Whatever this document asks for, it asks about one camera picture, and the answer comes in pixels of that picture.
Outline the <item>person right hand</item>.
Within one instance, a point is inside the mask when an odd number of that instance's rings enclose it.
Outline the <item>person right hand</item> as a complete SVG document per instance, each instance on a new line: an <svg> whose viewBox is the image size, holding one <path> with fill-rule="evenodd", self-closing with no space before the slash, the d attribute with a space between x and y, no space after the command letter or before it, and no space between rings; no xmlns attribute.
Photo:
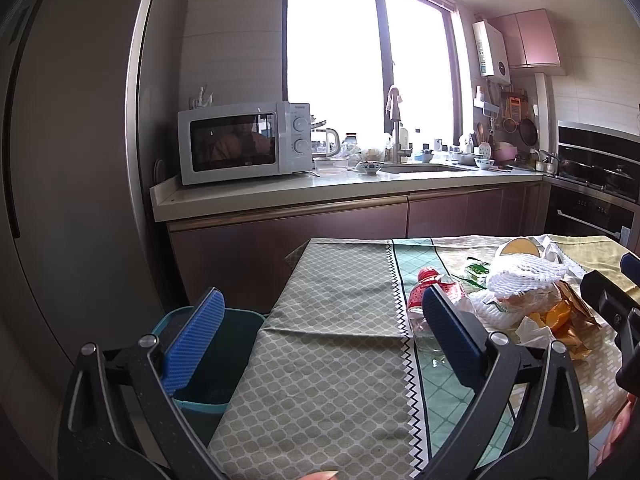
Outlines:
<svg viewBox="0 0 640 480"><path fill-rule="evenodd" d="M616 419L613 422L613 426L611 430L608 432L606 439L604 440L603 445L598 452L596 458L596 467L600 467L615 451L616 445L620 443L623 439L623 436L626 434L630 422L631 415L634 411L634 406L637 403L637 398L632 394L628 394L627 402L624 407L620 410Z"/></svg>

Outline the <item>person left hand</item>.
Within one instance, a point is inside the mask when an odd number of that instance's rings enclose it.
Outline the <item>person left hand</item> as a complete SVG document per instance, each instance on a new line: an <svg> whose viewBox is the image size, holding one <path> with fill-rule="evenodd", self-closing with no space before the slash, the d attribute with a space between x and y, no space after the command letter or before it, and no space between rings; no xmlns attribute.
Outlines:
<svg viewBox="0 0 640 480"><path fill-rule="evenodd" d="M298 480L332 480L335 479L336 476L336 470L324 470L306 474L306 476L300 477Z"/></svg>

